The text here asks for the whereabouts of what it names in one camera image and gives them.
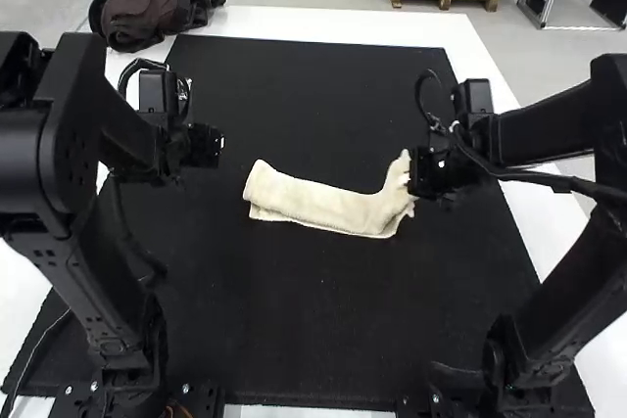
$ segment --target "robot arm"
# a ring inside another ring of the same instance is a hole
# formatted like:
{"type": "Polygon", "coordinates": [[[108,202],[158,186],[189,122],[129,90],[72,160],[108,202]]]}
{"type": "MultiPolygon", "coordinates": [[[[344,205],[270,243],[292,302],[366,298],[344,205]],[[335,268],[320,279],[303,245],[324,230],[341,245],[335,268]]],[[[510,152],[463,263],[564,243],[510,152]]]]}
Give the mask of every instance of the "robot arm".
{"type": "MultiPolygon", "coordinates": [[[[420,105],[419,86],[417,92],[420,105]]],[[[411,193],[451,200],[496,177],[577,191],[598,202],[534,295],[496,320],[482,371],[472,376],[479,384],[468,386],[467,371],[433,364],[432,391],[442,399],[431,403],[431,412],[438,416],[454,416],[460,407],[478,408],[480,416],[542,413],[553,406],[553,386],[568,375],[576,354],[627,310],[627,55],[601,56],[592,62],[590,80],[502,115],[493,113],[487,80],[467,80],[452,97],[454,122],[423,113],[438,144],[413,150],[411,193]],[[595,155],[596,183],[525,168],[586,154],[595,155]],[[465,403],[459,388],[474,389],[465,403]]],[[[462,416],[470,416],[466,411],[462,416]]]]}
{"type": "Polygon", "coordinates": [[[108,166],[118,196],[120,182],[163,185],[182,166],[216,166],[222,139],[189,120],[184,79],[142,71],[151,93],[137,113],[106,80],[105,59],[96,35],[65,34],[50,52],[25,33],[0,33],[0,235],[82,324],[103,389],[159,416],[166,324],[105,226],[97,166],[108,166]]]}

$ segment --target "white table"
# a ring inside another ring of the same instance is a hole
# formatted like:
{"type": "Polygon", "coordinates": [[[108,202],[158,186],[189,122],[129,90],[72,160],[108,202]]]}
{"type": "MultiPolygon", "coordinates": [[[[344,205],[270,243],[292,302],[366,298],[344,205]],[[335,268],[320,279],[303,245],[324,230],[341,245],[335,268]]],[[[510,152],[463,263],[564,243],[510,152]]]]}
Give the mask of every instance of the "white table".
{"type": "MultiPolygon", "coordinates": [[[[209,26],[193,34],[442,47],[459,81],[473,77],[490,79],[497,113],[519,107],[466,15],[228,7],[218,10],[209,26]]],[[[135,56],[162,61],[172,43],[173,38],[169,38],[135,56]]],[[[114,85],[131,58],[115,52],[109,54],[106,74],[114,85]]],[[[136,94],[137,84],[131,81],[128,87],[131,103],[136,103],[136,94]]],[[[554,164],[542,165],[541,170],[558,173],[554,164]]],[[[556,195],[550,189],[523,183],[505,183],[502,188],[536,272],[544,280],[577,239],[587,218],[572,195],[556,195]]],[[[0,259],[0,325],[11,325],[0,334],[0,376],[4,378],[50,285],[4,242],[0,243],[0,259]]],[[[624,417],[627,410],[627,316],[614,322],[582,350],[576,364],[597,417],[624,417]]],[[[52,399],[18,400],[14,417],[45,417],[51,406],[52,399]]],[[[229,418],[392,416],[369,411],[261,406],[228,406],[226,413],[229,418]]]]}

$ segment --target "black cable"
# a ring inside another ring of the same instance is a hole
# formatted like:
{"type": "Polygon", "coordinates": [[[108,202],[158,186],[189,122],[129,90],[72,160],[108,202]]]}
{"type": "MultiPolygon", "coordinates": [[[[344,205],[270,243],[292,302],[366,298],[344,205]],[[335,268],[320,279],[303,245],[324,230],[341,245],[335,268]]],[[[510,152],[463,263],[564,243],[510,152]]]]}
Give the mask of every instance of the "black cable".
{"type": "Polygon", "coordinates": [[[540,171],[509,170],[507,168],[498,167],[484,159],[465,144],[461,131],[459,130],[459,125],[454,125],[453,132],[450,135],[454,137],[458,149],[465,156],[483,168],[489,175],[499,180],[522,181],[536,185],[549,186],[559,193],[575,192],[592,198],[595,201],[609,200],[627,203],[626,192],[595,183],[594,181],[585,180],[576,176],[552,175],[540,171]]]}
{"type": "Polygon", "coordinates": [[[100,414],[100,418],[105,418],[105,416],[107,416],[107,408],[109,408],[109,394],[107,394],[107,391],[104,391],[102,393],[102,401],[103,401],[103,405],[102,405],[102,413],[100,414]]]}
{"type": "Polygon", "coordinates": [[[118,227],[121,229],[121,242],[125,245],[125,247],[135,256],[137,256],[140,260],[145,262],[148,266],[150,266],[153,271],[158,276],[166,277],[168,274],[168,269],[166,266],[161,263],[153,254],[151,254],[147,249],[145,249],[138,241],[135,239],[133,233],[130,231],[128,227],[128,222],[126,221],[126,216],[124,214],[124,209],[121,201],[121,188],[120,181],[115,176],[111,176],[112,180],[112,197],[113,197],[113,213],[114,218],[118,222],[118,227]]]}
{"type": "Polygon", "coordinates": [[[151,61],[149,59],[137,58],[130,62],[128,66],[120,74],[120,80],[118,80],[118,92],[126,99],[126,87],[128,81],[134,73],[138,70],[168,70],[169,66],[166,63],[159,63],[157,61],[151,61]]]}
{"type": "Polygon", "coordinates": [[[39,337],[39,340],[35,344],[32,351],[30,352],[30,356],[28,357],[28,360],[26,361],[26,364],[24,365],[24,369],[22,370],[22,373],[20,374],[18,381],[14,385],[11,392],[7,395],[7,399],[5,400],[4,405],[2,405],[2,411],[0,411],[0,418],[9,418],[9,416],[11,415],[11,412],[13,411],[13,407],[15,405],[16,398],[18,396],[18,391],[20,387],[22,386],[24,378],[27,377],[28,373],[30,372],[30,368],[32,367],[32,364],[33,364],[33,359],[36,357],[39,351],[39,348],[48,339],[51,333],[54,332],[57,328],[59,328],[60,325],[64,324],[65,320],[68,318],[70,318],[69,309],[66,310],[59,318],[57,318],[57,320],[55,320],[41,334],[41,337],[39,337]]]}
{"type": "Polygon", "coordinates": [[[471,161],[483,168],[489,175],[502,181],[521,181],[526,183],[534,183],[536,185],[549,186],[559,193],[579,193],[595,201],[608,200],[627,203],[627,192],[602,185],[594,181],[585,180],[576,176],[552,175],[550,173],[531,171],[531,170],[510,170],[496,166],[481,155],[476,153],[471,147],[467,146],[459,130],[459,125],[454,125],[453,130],[447,129],[442,121],[428,113],[424,109],[422,102],[422,87],[427,80],[435,80],[438,82],[440,89],[444,91],[442,81],[439,75],[432,69],[427,69],[420,74],[414,85],[414,99],[418,106],[418,110],[424,117],[428,126],[429,146],[431,142],[431,133],[439,134],[446,137],[453,137],[459,150],[471,161]]]}

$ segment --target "folded towel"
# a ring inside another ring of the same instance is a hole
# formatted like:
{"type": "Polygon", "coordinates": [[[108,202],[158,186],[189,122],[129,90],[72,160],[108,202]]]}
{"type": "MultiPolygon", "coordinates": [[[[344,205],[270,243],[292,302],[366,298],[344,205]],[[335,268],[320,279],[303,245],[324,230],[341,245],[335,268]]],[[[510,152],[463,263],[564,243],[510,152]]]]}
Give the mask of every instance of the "folded towel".
{"type": "Polygon", "coordinates": [[[410,154],[403,150],[390,164],[381,191],[364,195],[300,180],[256,161],[243,197],[251,203],[252,219],[296,222],[347,235],[387,239],[396,234],[403,217],[413,217],[416,197],[408,193],[409,173],[410,154]]]}

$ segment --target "floor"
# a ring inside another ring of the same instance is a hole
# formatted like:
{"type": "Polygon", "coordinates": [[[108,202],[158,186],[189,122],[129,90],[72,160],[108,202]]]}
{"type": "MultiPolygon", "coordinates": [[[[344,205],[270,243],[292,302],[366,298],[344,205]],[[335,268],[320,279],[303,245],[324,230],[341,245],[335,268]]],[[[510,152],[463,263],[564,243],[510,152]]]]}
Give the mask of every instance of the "floor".
{"type": "MultiPolygon", "coordinates": [[[[88,30],[91,0],[1,0],[0,29],[25,29],[53,47],[61,33],[88,30]]],[[[558,0],[553,24],[590,25],[598,19],[581,0],[558,0]]],[[[389,0],[228,0],[231,5],[266,5],[357,10],[393,10],[389,0]]],[[[438,12],[434,2],[416,2],[402,11],[438,12]]],[[[607,52],[627,52],[625,32],[539,31],[516,7],[502,0],[488,14],[474,2],[455,2],[452,12],[468,14],[520,104],[530,104],[589,77],[589,63],[607,52]]],[[[559,164],[562,172],[594,178],[590,158],[559,164]]],[[[580,198],[585,211],[594,204],[580,198]]]]}

